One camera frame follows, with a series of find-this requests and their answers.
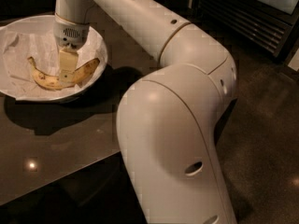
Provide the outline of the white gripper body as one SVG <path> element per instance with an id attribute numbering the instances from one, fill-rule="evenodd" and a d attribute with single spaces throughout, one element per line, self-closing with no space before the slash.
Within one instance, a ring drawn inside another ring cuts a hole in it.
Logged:
<path id="1" fill-rule="evenodd" d="M 54 16 L 53 34 L 56 44 L 60 48 L 71 50 L 82 48 L 87 41 L 89 29 L 89 24 L 73 23 L 62 19 L 58 15 Z"/>

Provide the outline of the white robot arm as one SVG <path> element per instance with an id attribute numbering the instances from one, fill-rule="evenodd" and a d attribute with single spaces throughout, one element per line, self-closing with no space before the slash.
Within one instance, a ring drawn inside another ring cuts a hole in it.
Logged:
<path id="1" fill-rule="evenodd" d="M 122 96 L 116 125 L 126 170 L 148 224 L 237 224 L 215 148 L 218 120 L 235 98 L 230 52 L 153 0 L 56 0 L 54 33 L 87 26 L 97 4 L 161 67 Z"/>

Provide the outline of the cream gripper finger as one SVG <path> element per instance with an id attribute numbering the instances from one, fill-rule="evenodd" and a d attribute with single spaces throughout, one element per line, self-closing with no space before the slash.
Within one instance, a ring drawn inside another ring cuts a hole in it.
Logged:
<path id="1" fill-rule="evenodd" d="M 67 49 L 59 50 L 59 82 L 64 87 L 73 85 L 78 64 L 78 54 Z"/>

